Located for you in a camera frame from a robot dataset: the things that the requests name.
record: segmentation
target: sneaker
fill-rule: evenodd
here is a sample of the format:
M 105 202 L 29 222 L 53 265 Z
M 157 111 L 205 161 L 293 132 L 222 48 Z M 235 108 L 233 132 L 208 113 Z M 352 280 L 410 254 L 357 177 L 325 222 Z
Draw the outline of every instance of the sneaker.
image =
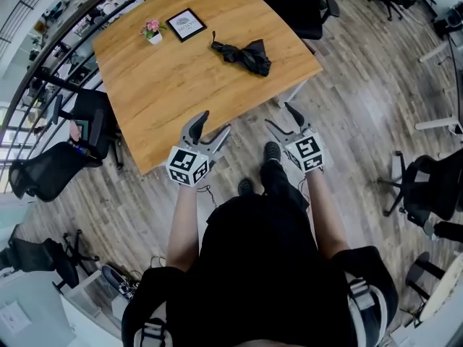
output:
M 275 142 L 268 142 L 263 148 L 263 162 L 265 163 L 270 160 L 281 161 L 280 147 Z
M 238 195 L 252 194 L 254 192 L 254 184 L 249 177 L 244 178 L 238 184 Z

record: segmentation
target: black umbrella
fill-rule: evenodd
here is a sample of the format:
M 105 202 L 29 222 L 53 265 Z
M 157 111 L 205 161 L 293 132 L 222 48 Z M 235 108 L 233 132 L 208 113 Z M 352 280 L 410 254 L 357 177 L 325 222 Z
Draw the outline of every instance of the black umbrella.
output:
M 245 48 L 239 50 L 236 46 L 219 43 L 216 41 L 216 31 L 212 32 L 211 48 L 217 50 L 224 56 L 224 61 L 229 63 L 238 63 L 248 71 L 261 76 L 268 76 L 271 61 L 266 56 L 266 48 L 263 40 L 256 40 Z

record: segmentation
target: black shirt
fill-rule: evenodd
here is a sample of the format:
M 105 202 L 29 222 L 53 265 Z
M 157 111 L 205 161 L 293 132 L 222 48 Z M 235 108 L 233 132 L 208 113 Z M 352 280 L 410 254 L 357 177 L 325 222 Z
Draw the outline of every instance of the black shirt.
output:
M 135 298 L 150 289 L 143 296 L 145 306 L 146 297 L 159 304 L 166 300 L 175 347 L 227 347 L 259 339 L 355 346 L 345 270 L 382 290 L 389 324 L 397 293 L 375 247 L 327 260 L 317 250 L 305 213 L 254 194 L 234 198 L 212 213 L 199 260 L 188 273 L 152 269 Z

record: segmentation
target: laminate floor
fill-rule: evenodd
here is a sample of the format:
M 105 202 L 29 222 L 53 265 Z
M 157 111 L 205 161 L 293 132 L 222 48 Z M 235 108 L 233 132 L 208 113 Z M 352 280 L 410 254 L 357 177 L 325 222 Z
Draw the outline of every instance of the laminate floor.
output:
M 422 154 L 437 158 L 439 153 L 458 150 L 459 139 L 447 129 L 414 128 L 415 122 L 450 116 L 456 97 L 454 73 L 450 60 L 438 65 L 449 54 L 446 51 L 424 64 L 418 62 L 440 43 L 421 1 L 405 12 L 402 21 L 394 17 L 393 22 L 377 1 L 336 1 L 341 17 L 329 19 L 323 39 L 311 43 L 324 71 L 308 81 L 294 102 L 310 113 L 326 145 L 325 176 L 350 244 L 379 248 L 399 291 L 400 307 L 413 310 L 420 300 L 404 286 L 409 266 L 428 250 L 432 261 L 445 269 L 458 246 L 446 240 L 431 242 L 400 213 L 384 218 L 381 211 L 391 204 L 392 191 L 375 180 L 390 175 L 394 150 L 402 150 L 409 162 Z M 276 99 L 233 120 L 231 137 L 203 184 L 210 184 L 217 204 L 236 194 L 243 176 L 258 182 L 263 146 L 272 140 L 266 118 L 296 129 Z M 35 205 L 20 235 L 34 241 L 60 239 L 63 232 L 81 228 L 89 251 L 102 263 L 144 271 L 152 256 L 166 251 L 178 186 L 166 178 L 163 167 L 140 175 L 127 147 L 124 162 L 121 172 L 111 158 L 101 168 L 79 172 L 58 199 Z M 297 185 L 302 174 L 287 159 L 284 166 Z M 199 194 L 198 205 L 202 233 L 213 210 L 207 192 Z M 433 279 L 423 282 L 431 292 Z M 409 316 L 398 311 L 391 329 L 407 320 Z

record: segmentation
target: black picture frame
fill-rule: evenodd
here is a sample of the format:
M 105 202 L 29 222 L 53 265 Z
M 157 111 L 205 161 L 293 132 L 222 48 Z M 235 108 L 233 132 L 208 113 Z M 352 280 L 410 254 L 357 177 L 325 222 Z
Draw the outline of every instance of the black picture frame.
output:
M 185 13 L 185 12 L 190 12 L 191 15 L 197 19 L 197 21 L 202 25 L 201 28 L 199 28 L 198 30 L 196 30 L 195 32 L 193 33 L 190 33 L 188 36 L 185 36 L 184 38 L 182 36 L 180 36 L 180 34 L 177 32 L 177 30 L 175 29 L 175 27 L 171 24 L 171 21 L 174 20 L 175 18 L 177 18 L 179 15 Z M 195 14 L 194 11 L 192 11 L 190 8 L 186 8 L 185 10 L 181 11 L 180 13 L 177 13 L 175 14 L 173 17 L 169 18 L 167 21 L 167 25 L 171 28 L 172 31 L 174 31 L 175 33 L 175 36 L 178 37 L 178 39 L 181 41 L 181 42 L 185 42 L 186 40 L 188 40 L 189 38 L 193 37 L 194 35 L 197 35 L 198 33 L 204 31 L 208 26 L 206 26 L 204 24 L 204 22 L 202 20 L 200 20 L 200 18 Z

